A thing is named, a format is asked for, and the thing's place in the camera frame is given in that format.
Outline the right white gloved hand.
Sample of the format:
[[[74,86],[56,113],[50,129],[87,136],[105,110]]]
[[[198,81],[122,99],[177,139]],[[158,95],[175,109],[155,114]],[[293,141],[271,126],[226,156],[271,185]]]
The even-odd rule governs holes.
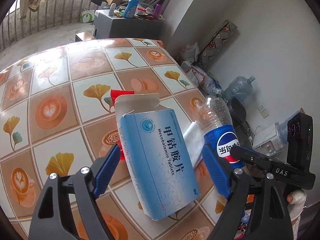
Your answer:
[[[303,207],[306,202],[306,193],[303,189],[297,189],[289,193],[286,200],[291,205]]]

